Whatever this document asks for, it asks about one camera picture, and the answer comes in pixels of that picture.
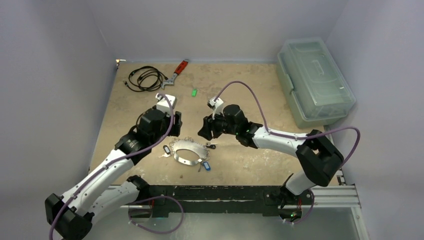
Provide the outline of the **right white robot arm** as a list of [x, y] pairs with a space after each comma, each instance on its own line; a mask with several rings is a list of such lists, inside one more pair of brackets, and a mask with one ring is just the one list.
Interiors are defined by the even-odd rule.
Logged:
[[302, 170], [288, 178], [280, 191], [282, 200], [288, 204], [294, 203], [301, 193], [312, 187], [327, 187], [344, 161], [344, 156], [321, 131], [272, 132], [263, 124], [249, 121], [236, 104], [224, 107], [222, 113], [205, 116], [197, 134], [206, 140], [222, 134], [233, 135], [245, 147], [296, 157]]

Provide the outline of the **black key tag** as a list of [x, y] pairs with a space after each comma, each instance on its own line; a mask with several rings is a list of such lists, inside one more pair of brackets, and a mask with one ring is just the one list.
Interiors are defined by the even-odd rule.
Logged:
[[165, 154], [168, 155], [168, 156], [171, 155], [171, 153], [172, 153], [170, 148], [167, 145], [163, 146], [163, 150], [164, 150]]

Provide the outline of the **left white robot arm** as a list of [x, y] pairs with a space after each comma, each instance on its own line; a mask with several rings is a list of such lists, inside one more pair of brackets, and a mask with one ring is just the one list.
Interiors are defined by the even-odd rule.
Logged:
[[181, 126], [181, 112], [169, 107], [154, 106], [143, 112], [99, 166], [68, 191], [46, 198], [48, 238], [52, 240], [57, 232], [64, 240], [82, 240], [96, 222], [122, 205], [167, 199], [138, 175], [111, 191], [108, 188], [166, 137], [178, 137]]

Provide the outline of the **blue key tag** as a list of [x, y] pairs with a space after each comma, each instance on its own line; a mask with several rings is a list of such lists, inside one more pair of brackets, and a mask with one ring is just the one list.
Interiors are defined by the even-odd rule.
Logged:
[[210, 171], [211, 170], [211, 166], [207, 161], [204, 161], [202, 163], [203, 167], [205, 168], [206, 171]]

